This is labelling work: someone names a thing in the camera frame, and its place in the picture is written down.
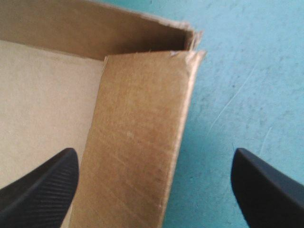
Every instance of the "cardboard edge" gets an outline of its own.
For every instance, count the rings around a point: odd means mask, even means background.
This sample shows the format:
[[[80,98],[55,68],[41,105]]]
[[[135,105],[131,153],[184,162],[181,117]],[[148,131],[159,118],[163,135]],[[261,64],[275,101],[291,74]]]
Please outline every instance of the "cardboard edge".
[[[106,56],[106,57],[104,58],[104,60],[103,60],[103,69],[102,69],[102,71],[100,72],[100,74],[101,74],[101,76],[100,76],[100,83],[101,83],[101,78],[102,78],[102,76],[103,76],[103,74],[104,74],[104,71],[105,71],[105,68],[106,68],[108,59],[109,59],[108,56]],[[86,136],[85,148],[87,147],[88,137],[90,136],[91,131],[92,131],[92,128],[93,128],[93,119],[94,119],[94,114],[93,114],[93,117],[92,117],[90,129],[89,129],[88,134],[87,134],[87,136]],[[82,166],[82,162],[80,162],[80,164],[79,164],[79,171],[81,170],[81,166]],[[70,206],[70,208],[69,208],[69,210],[68,210],[68,212],[66,213],[66,216],[65,216],[65,218],[64,218],[64,220],[66,220],[65,223],[66,223],[66,227],[67,227],[67,228],[70,227],[70,223],[71,223],[71,219],[72,219],[72,215],[73,215],[73,213],[72,213],[72,212],[73,212],[73,203],[74,203],[74,199],[73,199],[73,201],[72,201],[72,203],[71,203],[71,206]]]
[[[149,13],[141,13],[135,10],[131,10],[131,9],[127,9],[127,8],[123,8],[123,7],[118,7],[109,3],[105,3],[105,2],[96,2],[96,0],[85,0],[88,1],[90,3],[93,4],[97,4],[101,7],[104,8],[108,8],[111,10],[116,10],[119,12],[123,12],[123,13],[129,13],[129,14],[133,14],[135,16],[141,17],[143,19],[147,19],[147,20],[151,20],[151,21],[155,21],[158,22],[161,25],[164,26],[168,26],[168,27],[172,27],[175,29],[181,29],[184,31],[194,31],[194,29],[191,27],[190,23],[186,22],[186,21],[176,21],[176,20],[170,20],[170,19],[166,19],[160,16],[155,16]]]
[[[177,158],[179,155],[181,140],[183,137],[185,123],[187,120],[187,115],[188,115],[188,110],[189,110],[189,106],[190,106],[190,102],[191,102],[191,95],[192,95],[192,91],[194,88],[196,74],[197,74],[199,66],[200,66],[202,60],[204,59],[204,57],[206,56],[206,54],[207,54],[206,51],[198,51],[198,52],[189,51],[188,55],[185,57],[187,73],[189,76],[188,90],[187,90],[186,97],[185,97],[184,104],[183,104],[183,110],[182,110],[182,114],[181,114],[182,118],[180,119],[180,124],[179,124],[179,129],[178,129],[178,136],[177,136],[178,138],[176,140],[175,148],[174,148],[175,153],[173,153],[174,157],[172,158],[172,161],[171,161],[170,167],[169,167],[169,178],[168,178],[169,181],[168,181],[168,185],[166,187],[166,192],[165,192],[165,195],[164,195],[164,198],[162,201],[162,204],[164,205],[164,210],[162,211],[162,214],[160,216],[158,228],[162,228],[162,223],[163,223],[164,216],[165,216],[166,209],[167,209],[167,203],[169,200],[171,186],[173,183],[173,177],[174,177],[174,173],[175,173]]]
[[[203,37],[203,31],[188,32],[185,40],[185,50],[195,50]]]

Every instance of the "scratch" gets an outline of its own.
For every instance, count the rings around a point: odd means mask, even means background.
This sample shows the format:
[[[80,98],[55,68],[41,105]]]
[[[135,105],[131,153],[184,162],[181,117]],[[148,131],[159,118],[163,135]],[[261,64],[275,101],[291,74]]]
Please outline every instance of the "scratch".
[[[267,131],[267,133],[266,133],[266,135],[265,135],[265,137],[264,137],[264,140],[263,140],[263,142],[262,142],[262,145],[261,145],[261,149],[260,149],[259,155],[261,155],[262,152],[263,152],[264,145],[265,145],[265,143],[266,143],[266,139],[267,139],[268,135],[270,134],[271,130],[272,130],[272,126],[268,129],[268,131]]]
[[[239,92],[242,90],[242,88],[244,87],[244,85],[246,84],[246,82],[249,80],[249,78],[252,76],[253,72],[255,71],[257,64],[259,63],[259,61],[256,62],[256,64],[253,66],[253,68],[251,69],[248,77],[246,78],[246,80],[244,81],[244,83],[240,86],[240,88],[237,90],[236,94],[234,94],[234,96],[227,102],[227,104],[223,107],[223,109],[220,111],[220,113],[218,114],[218,116],[215,118],[215,120],[213,121],[213,123],[211,124],[211,127],[208,130],[208,133],[206,135],[206,138],[208,137],[208,135],[210,134],[211,129],[213,128],[214,124],[218,121],[219,117],[222,115],[222,113],[225,111],[225,109],[230,105],[230,103],[233,101],[233,99],[239,94]]]

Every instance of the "black textured grip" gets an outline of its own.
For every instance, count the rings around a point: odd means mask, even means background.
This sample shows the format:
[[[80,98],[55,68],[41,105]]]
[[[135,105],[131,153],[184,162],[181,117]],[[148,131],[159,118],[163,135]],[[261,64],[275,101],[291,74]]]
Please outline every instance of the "black textured grip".
[[[0,228],[59,228],[77,184],[77,154],[67,148],[0,190]]]
[[[304,228],[304,187],[245,149],[237,149],[231,183],[251,228]]]

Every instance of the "cardboard box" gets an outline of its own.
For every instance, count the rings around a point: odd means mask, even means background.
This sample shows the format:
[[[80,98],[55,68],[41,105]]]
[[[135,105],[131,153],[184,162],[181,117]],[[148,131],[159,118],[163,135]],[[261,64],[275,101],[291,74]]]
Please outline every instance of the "cardboard box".
[[[161,227],[199,40],[186,23],[92,1],[1,1],[0,188],[74,147],[62,227]]]

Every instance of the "blue floor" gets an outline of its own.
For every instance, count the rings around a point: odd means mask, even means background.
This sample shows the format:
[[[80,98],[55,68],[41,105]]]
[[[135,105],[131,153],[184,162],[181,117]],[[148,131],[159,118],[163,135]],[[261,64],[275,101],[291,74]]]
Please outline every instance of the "blue floor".
[[[230,187],[245,147],[304,184],[302,0],[106,0],[204,30],[164,228],[247,227]]]

